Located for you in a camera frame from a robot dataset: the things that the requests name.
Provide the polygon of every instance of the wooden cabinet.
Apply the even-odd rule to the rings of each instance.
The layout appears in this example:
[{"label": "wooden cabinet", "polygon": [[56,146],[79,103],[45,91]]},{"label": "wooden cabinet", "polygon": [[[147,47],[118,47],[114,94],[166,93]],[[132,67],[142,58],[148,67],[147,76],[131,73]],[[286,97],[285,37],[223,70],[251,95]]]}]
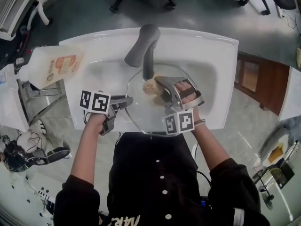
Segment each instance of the wooden cabinet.
[{"label": "wooden cabinet", "polygon": [[288,74],[287,65],[239,52],[234,87],[279,115]]}]

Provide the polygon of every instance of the floor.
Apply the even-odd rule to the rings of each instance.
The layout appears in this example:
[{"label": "floor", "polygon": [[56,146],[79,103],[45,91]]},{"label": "floor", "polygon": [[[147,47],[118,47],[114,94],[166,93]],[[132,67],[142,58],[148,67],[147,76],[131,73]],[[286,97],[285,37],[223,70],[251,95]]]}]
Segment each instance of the floor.
[{"label": "floor", "polygon": [[175,0],[176,9],[166,12],[166,0],[124,0],[117,14],[109,11],[115,0],[51,0],[45,5],[54,22],[45,27],[39,18],[33,23],[28,48],[57,45],[59,41],[86,33],[119,28],[141,27],[153,23],[159,27],[198,30],[239,41],[239,51],[296,67],[295,51],[300,46],[297,27],[299,11],[277,16],[273,0],[267,0],[268,16],[261,0],[250,0],[239,7],[237,0]]},{"label": "floor", "polygon": [[[39,18],[34,20],[28,48],[39,45],[57,45],[59,41],[86,33],[141,27],[153,23],[160,27],[174,27],[211,32],[239,40],[239,50],[274,61],[295,66],[295,48],[299,46],[297,29],[292,29],[292,20],[279,19],[275,5],[268,0],[271,15],[259,14],[264,9],[260,0],[250,0],[242,8],[236,0],[176,0],[177,7],[172,12],[164,12],[160,7],[165,0],[124,0],[118,14],[112,14],[109,6],[114,0],[52,0],[45,12],[52,16],[54,23],[45,27]],[[291,11],[290,16],[299,14]],[[53,98],[35,99],[31,107],[38,110],[51,103]],[[43,121],[55,138],[53,143],[65,141],[75,155],[81,131],[75,130],[67,100],[62,101],[45,116]],[[268,134],[278,124],[277,116],[263,111],[250,97],[234,89],[229,114],[224,129],[213,131],[228,153],[238,163],[247,166],[250,175],[252,167],[258,163],[257,153]],[[16,137],[16,130],[1,127],[1,134]],[[192,134],[185,138],[190,149],[196,143]],[[112,165],[114,144],[118,133],[109,133],[99,139],[96,157],[95,188],[101,196],[100,210],[107,211],[106,196],[108,176]],[[209,175],[205,160],[198,150],[196,162],[199,170]],[[56,163],[31,168],[45,176],[64,182],[68,177],[73,158]],[[201,176],[198,178],[202,195],[207,195],[209,185]]]},{"label": "floor", "polygon": [[[42,120],[50,134],[52,143],[56,145],[62,141],[66,142],[71,148],[71,155],[74,156],[82,131],[76,130],[73,126],[67,100],[65,99],[56,105],[42,117]],[[278,123],[276,115],[270,111],[263,111],[260,109],[259,103],[234,89],[226,125],[223,129],[213,130],[213,133],[230,156],[238,163],[246,165],[249,174],[253,175],[255,171],[252,167],[258,163],[257,153],[266,137]],[[1,134],[16,137],[16,130],[1,128],[0,131]],[[108,177],[112,166],[114,145],[118,137],[117,132],[111,132],[98,140],[95,188],[101,197],[100,210],[104,212],[107,212]],[[185,139],[192,150],[193,145],[196,144],[193,135],[188,132],[185,134]],[[32,174],[38,171],[63,183],[70,174],[72,163],[73,157],[46,166],[32,167],[28,173]],[[197,150],[196,163],[199,170],[209,176],[209,169],[200,149]],[[207,195],[209,192],[207,181],[202,176],[198,176],[198,181],[201,195]]]}]

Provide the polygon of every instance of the gray faucet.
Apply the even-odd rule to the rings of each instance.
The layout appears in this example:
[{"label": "gray faucet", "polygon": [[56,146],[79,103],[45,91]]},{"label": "gray faucet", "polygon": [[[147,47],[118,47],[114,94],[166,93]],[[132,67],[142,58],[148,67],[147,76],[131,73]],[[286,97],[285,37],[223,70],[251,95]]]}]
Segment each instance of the gray faucet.
[{"label": "gray faucet", "polygon": [[140,67],[143,62],[144,80],[149,80],[154,76],[154,48],[160,35],[157,26],[153,24],[144,25],[140,29],[137,42],[124,59],[132,67]]}]

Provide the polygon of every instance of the person's left hand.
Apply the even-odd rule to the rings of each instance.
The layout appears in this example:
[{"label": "person's left hand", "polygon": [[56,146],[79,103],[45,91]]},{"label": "person's left hand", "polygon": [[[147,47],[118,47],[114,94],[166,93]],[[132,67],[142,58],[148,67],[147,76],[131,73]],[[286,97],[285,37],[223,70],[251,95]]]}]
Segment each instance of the person's left hand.
[{"label": "person's left hand", "polygon": [[[184,81],[180,81],[180,82],[176,83],[174,86],[177,88],[178,92],[181,92],[181,91],[184,91],[184,90],[187,90],[187,89],[191,88],[191,85],[187,82],[184,82]],[[196,98],[197,98],[196,93],[193,93],[193,94],[183,98],[181,101],[182,101],[183,104],[186,104],[190,101],[195,100]],[[198,114],[198,108],[197,107],[193,108],[193,119],[194,119],[194,122],[201,120],[200,117],[199,117],[199,114]]]}]

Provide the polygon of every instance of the sink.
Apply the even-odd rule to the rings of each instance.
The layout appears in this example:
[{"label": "sink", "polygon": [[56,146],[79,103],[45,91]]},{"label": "sink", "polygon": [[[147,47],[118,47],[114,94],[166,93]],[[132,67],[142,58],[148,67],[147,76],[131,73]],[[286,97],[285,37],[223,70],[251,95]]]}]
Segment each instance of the sink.
[{"label": "sink", "polygon": [[[182,72],[184,70],[205,101],[199,107],[201,118],[206,119],[209,129],[223,128],[233,91],[238,41],[199,31],[171,28],[160,28],[160,31],[161,37],[154,49],[154,72],[163,76],[186,77]],[[83,111],[79,107],[83,89],[124,95],[129,80],[141,71],[142,66],[130,67],[124,62],[138,35],[139,28],[119,29],[86,34],[60,42],[60,45],[71,44],[85,51],[78,72],[64,79],[76,129],[83,129],[85,126]],[[128,110],[143,130],[164,131],[161,120],[164,108],[154,106],[152,98],[149,101],[142,99],[146,97],[142,85],[141,75],[141,80],[135,80],[135,86],[128,91],[128,95],[134,98],[134,103]],[[117,114],[114,131],[139,130],[123,110]]]}]

